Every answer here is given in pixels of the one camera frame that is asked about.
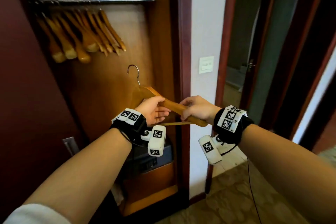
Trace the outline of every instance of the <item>wall switch plate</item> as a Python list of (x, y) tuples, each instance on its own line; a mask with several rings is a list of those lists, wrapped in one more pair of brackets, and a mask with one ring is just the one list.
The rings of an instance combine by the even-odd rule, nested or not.
[(199, 73), (208, 73), (213, 71), (214, 56), (203, 57), (199, 59)]

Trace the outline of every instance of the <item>wardrobe door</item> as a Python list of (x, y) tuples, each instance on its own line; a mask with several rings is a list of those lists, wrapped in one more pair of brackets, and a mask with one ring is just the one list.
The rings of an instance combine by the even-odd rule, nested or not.
[(80, 132), (19, 0), (0, 9), (0, 222), (70, 154)]

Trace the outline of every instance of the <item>wardrobe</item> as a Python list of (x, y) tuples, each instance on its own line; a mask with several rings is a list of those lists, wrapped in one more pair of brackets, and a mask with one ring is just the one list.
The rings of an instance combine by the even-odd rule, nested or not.
[[(104, 10), (126, 45), (120, 55), (90, 53), (89, 64), (51, 58), (36, 16), (62, 8)], [(63, 139), (82, 149), (106, 132), (138, 86), (179, 103), (190, 94), (191, 0), (114, 0), (68, 5), (53, 0), (2, 0), (0, 86), (2, 201), (7, 215), (70, 158)], [(165, 122), (179, 121), (171, 114)], [(157, 221), (189, 203), (189, 125), (167, 126), (173, 161), (121, 181), (125, 205), (108, 195), (98, 217)]]

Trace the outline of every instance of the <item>hand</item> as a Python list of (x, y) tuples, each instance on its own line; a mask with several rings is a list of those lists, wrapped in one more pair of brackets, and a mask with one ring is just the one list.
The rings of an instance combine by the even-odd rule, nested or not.
[(147, 120), (147, 125), (152, 125), (163, 121), (165, 116), (168, 116), (171, 112), (166, 107), (158, 106), (158, 103), (163, 101), (165, 101), (165, 98), (162, 96), (151, 97), (145, 99), (135, 110), (142, 113)]
[(192, 115), (201, 120), (206, 120), (211, 125), (213, 125), (217, 112), (221, 109), (200, 96), (188, 97), (181, 104), (189, 106), (189, 108), (183, 111), (181, 120), (185, 120)]

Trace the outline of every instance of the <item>white sleeve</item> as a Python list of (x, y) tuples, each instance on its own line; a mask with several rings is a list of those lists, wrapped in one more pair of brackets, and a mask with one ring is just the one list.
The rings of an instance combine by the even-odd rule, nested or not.
[(22, 205), (3, 224), (71, 224), (53, 209), (39, 204)]

